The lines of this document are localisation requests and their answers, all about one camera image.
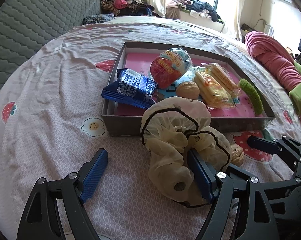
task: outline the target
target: blue gripper pad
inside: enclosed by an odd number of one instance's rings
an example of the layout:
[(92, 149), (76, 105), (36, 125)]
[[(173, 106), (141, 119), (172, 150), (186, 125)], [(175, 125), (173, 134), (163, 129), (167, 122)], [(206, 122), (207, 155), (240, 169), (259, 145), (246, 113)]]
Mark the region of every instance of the blue gripper pad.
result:
[(99, 149), (92, 160), (80, 168), (79, 184), (81, 185), (80, 201), (84, 204), (92, 198), (98, 182), (103, 175), (108, 163), (108, 153), (105, 149)]
[(202, 197), (212, 204), (218, 195), (216, 179), (214, 177), (216, 171), (209, 163), (203, 161), (195, 149), (188, 151), (187, 164), (194, 173), (194, 179)]

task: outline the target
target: bed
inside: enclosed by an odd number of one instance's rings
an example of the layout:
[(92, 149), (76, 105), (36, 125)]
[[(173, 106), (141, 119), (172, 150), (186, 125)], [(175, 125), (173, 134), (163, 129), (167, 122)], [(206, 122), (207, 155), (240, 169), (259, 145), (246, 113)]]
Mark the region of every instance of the bed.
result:
[[(209, 206), (187, 209), (161, 195), (148, 178), (150, 156), (140, 138), (110, 137), (103, 126), (100, 93), (110, 73), (95, 64), (114, 60), (124, 41), (145, 40), (230, 57), (272, 107), (276, 119), (267, 125), (270, 136), (288, 135), (301, 142), (301, 123), (289, 96), (248, 55), (244, 44), (210, 29), (153, 17), (118, 17), (74, 27), (45, 44), (0, 90), (0, 230), (8, 240), (16, 239), (36, 180), (64, 178), (99, 148), (108, 151), (108, 167), (94, 197), (85, 204), (98, 233), (125, 240), (195, 239)], [(81, 129), (89, 118), (101, 122), (102, 135), (92, 137)], [(225, 136), (232, 144), (247, 133)], [(242, 168), (261, 182), (292, 175), (277, 155), (267, 160), (246, 155)], [(62, 202), (59, 208), (64, 231), (70, 233)], [(231, 210), (224, 237), (231, 232), (235, 213), (236, 208)]]

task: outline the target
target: red round package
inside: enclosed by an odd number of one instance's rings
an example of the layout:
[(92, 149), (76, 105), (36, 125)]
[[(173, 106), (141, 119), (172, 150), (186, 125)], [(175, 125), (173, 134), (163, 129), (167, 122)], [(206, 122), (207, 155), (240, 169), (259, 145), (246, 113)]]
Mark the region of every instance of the red round package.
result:
[(169, 49), (161, 53), (150, 65), (150, 73), (158, 83), (158, 87), (165, 89), (184, 75), (192, 61), (187, 51)]

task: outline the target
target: metal screw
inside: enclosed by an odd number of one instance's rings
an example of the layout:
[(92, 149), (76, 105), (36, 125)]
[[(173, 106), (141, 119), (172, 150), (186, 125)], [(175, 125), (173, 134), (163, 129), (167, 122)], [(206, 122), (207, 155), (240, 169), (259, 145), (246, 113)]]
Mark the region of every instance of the metal screw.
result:
[(223, 178), (226, 178), (226, 174), (223, 172), (218, 172), (217, 177), (223, 179)]
[(69, 175), (68, 175), (68, 178), (70, 178), (70, 179), (74, 179), (74, 178), (76, 178), (77, 177), (77, 173), (76, 172), (72, 172), (72, 173), (70, 173)]
[(256, 177), (251, 177), (251, 182), (252, 183), (257, 183), (258, 182), (258, 179)]
[(37, 183), (38, 184), (43, 184), (45, 182), (45, 179), (44, 178), (39, 178), (38, 180), (37, 180)]

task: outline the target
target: wall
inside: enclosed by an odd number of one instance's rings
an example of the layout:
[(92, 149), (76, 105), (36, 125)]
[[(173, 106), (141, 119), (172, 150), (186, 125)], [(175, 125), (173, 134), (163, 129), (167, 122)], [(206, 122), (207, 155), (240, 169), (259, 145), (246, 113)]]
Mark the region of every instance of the wall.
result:
[(243, 10), (241, 13), (241, 18), (239, 21), (240, 26), (242, 26), (244, 23), (250, 25), (252, 21), (252, 17), (254, 14), (253, 7), (256, 4), (257, 0), (245, 0)]
[[(241, 25), (254, 27), (259, 19), (265, 19), (274, 29), (274, 38), (293, 53), (299, 53), (298, 45), (301, 35), (301, 13), (292, 4), (282, 0), (247, 0), (245, 1)], [(255, 27), (263, 31), (263, 21)]]

